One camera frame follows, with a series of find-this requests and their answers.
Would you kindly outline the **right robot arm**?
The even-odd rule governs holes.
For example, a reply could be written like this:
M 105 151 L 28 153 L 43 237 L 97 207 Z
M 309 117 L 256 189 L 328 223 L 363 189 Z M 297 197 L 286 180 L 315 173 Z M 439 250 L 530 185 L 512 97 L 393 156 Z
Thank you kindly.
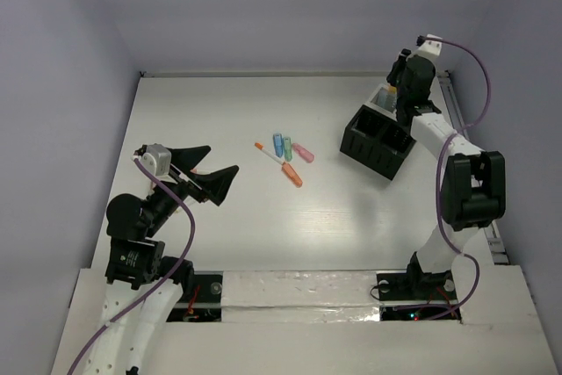
M 397 94 L 398 124 L 436 158 L 437 225 L 413 254 L 401 284 L 416 298 L 444 285 L 465 244 L 506 211 L 504 156 L 469 142 L 429 98 L 444 43 L 420 37 L 414 51 L 400 52 L 387 77 Z

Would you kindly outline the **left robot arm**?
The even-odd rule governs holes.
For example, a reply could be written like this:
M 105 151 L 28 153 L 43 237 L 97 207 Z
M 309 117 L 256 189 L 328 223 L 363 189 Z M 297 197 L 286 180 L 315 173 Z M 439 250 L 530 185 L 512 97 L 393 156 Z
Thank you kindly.
M 177 209 L 186 213 L 188 243 L 194 241 L 196 224 L 186 204 L 220 206 L 237 175 L 238 166 L 200 173 L 199 163 L 210 153 L 208 146 L 166 148 L 143 145 L 133 162 L 152 188 L 145 198 L 123 193 L 106 207 L 110 238 L 104 272 L 106 289 L 98 329 L 76 358 L 85 374 L 142 374 L 158 336 L 179 300 L 194 290 L 194 269 L 186 256 L 165 256 L 165 244 L 155 235 Z

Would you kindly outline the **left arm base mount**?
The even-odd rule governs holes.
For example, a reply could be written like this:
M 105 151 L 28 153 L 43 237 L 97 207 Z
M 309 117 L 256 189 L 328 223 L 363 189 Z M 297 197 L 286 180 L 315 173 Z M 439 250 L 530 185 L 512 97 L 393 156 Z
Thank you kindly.
M 222 291 L 222 272 L 196 272 L 191 291 L 175 304 L 167 322 L 221 322 Z

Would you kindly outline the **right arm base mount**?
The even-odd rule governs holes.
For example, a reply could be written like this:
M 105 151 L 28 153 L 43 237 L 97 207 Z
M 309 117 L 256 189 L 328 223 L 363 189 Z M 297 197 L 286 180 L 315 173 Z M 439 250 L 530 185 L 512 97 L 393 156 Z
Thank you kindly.
M 424 321 L 447 311 L 438 320 L 459 321 L 460 312 L 454 310 L 457 292 L 450 271 L 417 285 L 406 272 L 383 272 L 369 291 L 380 304 L 382 321 Z

